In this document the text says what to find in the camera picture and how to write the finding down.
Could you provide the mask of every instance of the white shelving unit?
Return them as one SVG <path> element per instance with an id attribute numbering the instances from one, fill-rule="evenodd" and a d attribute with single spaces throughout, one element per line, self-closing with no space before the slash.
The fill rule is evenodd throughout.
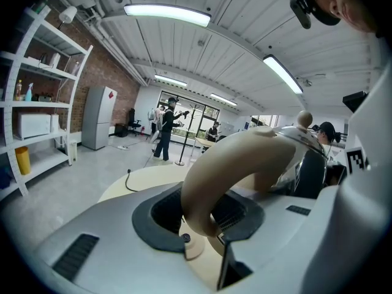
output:
<path id="1" fill-rule="evenodd" d="M 71 158 L 67 155 L 69 149 L 69 131 L 72 114 L 72 105 L 74 103 L 75 91 L 80 79 L 80 75 L 86 64 L 88 56 L 92 50 L 92 45 L 86 50 L 63 32 L 56 29 L 53 25 L 45 21 L 45 17 L 50 12 L 50 8 L 46 6 L 43 10 L 36 14 L 31 9 L 26 9 L 20 20 L 17 30 L 23 33 L 23 37 L 16 53 L 0 51 L 0 63 L 10 66 L 9 75 L 5 88 L 5 99 L 0 101 L 0 108 L 3 110 L 4 137 L 0 137 L 0 154 L 7 153 L 14 179 L 10 186 L 0 190 L 0 200 L 19 189 L 22 195 L 27 195 L 26 182 L 35 178 L 37 175 L 55 167 L 56 165 L 68 160 L 72 165 Z M 26 50 L 32 39 L 38 40 L 44 45 L 56 50 L 60 55 L 70 58 L 73 55 L 83 54 L 83 60 L 76 75 L 72 75 L 65 71 L 52 68 L 46 64 L 42 64 L 38 59 L 26 58 Z M 72 86 L 70 101 L 68 104 L 62 102 L 36 102 L 36 101 L 14 101 L 15 85 L 18 80 L 19 70 L 27 70 L 31 73 L 40 74 L 44 77 L 55 78 L 58 80 L 68 80 L 66 86 Z M 59 130 L 57 133 L 51 133 L 20 140 L 13 134 L 12 129 L 12 109 L 13 108 L 66 108 L 68 109 L 67 127 Z M 56 148 L 48 148 L 30 154 L 31 172 L 28 175 L 22 175 L 17 163 L 15 149 L 38 143 L 53 138 L 65 138 L 66 154 Z"/>

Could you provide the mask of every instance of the brick wall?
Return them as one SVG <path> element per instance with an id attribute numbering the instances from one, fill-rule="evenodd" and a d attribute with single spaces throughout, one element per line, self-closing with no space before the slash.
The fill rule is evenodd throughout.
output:
<path id="1" fill-rule="evenodd" d="M 48 6 L 50 7 L 51 12 L 46 17 L 46 20 L 53 26 L 58 27 L 60 24 L 58 15 L 65 9 L 65 7 L 58 0 L 48 0 Z M 100 45 L 94 36 L 92 36 L 76 18 L 71 24 L 64 24 L 61 31 L 85 49 L 88 49 L 90 45 L 94 46 L 81 74 L 75 98 L 73 100 L 70 131 L 81 131 L 88 88 L 92 86 L 108 86 L 109 88 L 117 91 L 118 94 L 113 115 L 111 117 L 111 124 L 114 125 L 115 123 L 127 122 L 128 111 L 135 105 L 140 85 L 116 62 L 116 59 Z M 8 49 L 5 50 L 15 52 L 15 46 L 18 44 L 17 40 L 20 39 L 20 37 L 21 35 L 18 35 L 16 32 L 15 40 L 10 42 Z M 42 43 L 33 40 L 26 52 L 26 56 L 32 56 L 33 58 L 39 59 L 42 53 L 46 53 L 48 55 L 48 59 L 50 59 L 54 51 Z M 69 63 L 69 67 L 72 67 L 75 61 L 81 62 L 81 58 L 81 56 L 79 56 L 79 58 L 78 56 L 74 56 Z M 65 56 L 61 56 L 58 69 L 65 68 L 66 62 L 67 58 Z M 4 76 L 6 76 L 6 73 L 0 71 L 0 77 L 4 79 Z M 59 80 L 54 80 L 22 70 L 19 73 L 18 79 L 21 79 L 23 83 L 22 94 L 26 93 L 28 84 L 33 82 L 33 94 L 49 93 L 53 95 L 53 101 L 55 101 L 60 84 Z M 59 101 L 69 101 L 70 86 L 68 85 L 71 85 L 72 82 L 73 81 L 69 81 L 69 83 L 63 87 L 59 95 Z M 41 111 L 52 113 L 53 111 L 51 110 L 52 109 L 44 108 Z M 18 111 L 25 112 L 32 110 L 25 108 L 15 110 L 15 114 L 13 115 L 15 120 Z M 67 112 L 65 110 L 58 110 L 58 113 L 60 115 L 60 123 L 62 124 L 62 127 L 65 128 Z"/>

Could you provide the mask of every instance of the black cap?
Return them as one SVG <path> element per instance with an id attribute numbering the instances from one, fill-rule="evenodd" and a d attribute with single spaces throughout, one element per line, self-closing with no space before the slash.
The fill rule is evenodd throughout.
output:
<path id="1" fill-rule="evenodd" d="M 323 122 L 321 125 L 318 127 L 318 130 L 322 130 L 326 137 L 328 138 L 329 141 L 333 141 L 335 137 L 335 128 L 330 122 Z"/>
<path id="2" fill-rule="evenodd" d="M 341 21 L 340 18 L 334 17 L 330 13 L 324 12 L 314 0 L 305 1 L 307 7 L 312 12 L 313 16 L 316 17 L 316 19 L 318 19 L 321 23 L 329 26 L 334 26 Z"/>
<path id="3" fill-rule="evenodd" d="M 167 100 L 168 104 L 171 104 L 172 102 L 177 102 L 177 101 L 178 101 L 178 99 L 175 99 L 174 97 L 170 97 L 170 98 Z"/>

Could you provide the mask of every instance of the microwave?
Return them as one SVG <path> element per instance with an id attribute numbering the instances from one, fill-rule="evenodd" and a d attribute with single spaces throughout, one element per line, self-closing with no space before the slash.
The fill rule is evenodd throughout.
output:
<path id="1" fill-rule="evenodd" d="M 50 133 L 50 115 L 43 113 L 19 113 L 18 134 L 24 139 Z"/>

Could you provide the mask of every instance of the yellow container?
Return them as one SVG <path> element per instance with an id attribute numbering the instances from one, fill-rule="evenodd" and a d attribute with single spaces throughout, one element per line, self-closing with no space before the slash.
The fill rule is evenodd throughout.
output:
<path id="1" fill-rule="evenodd" d="M 15 154 L 17 155 L 17 161 L 20 169 L 20 173 L 22 175 L 29 174 L 30 169 L 30 157 L 29 157 L 29 148 L 20 147 L 15 149 Z"/>

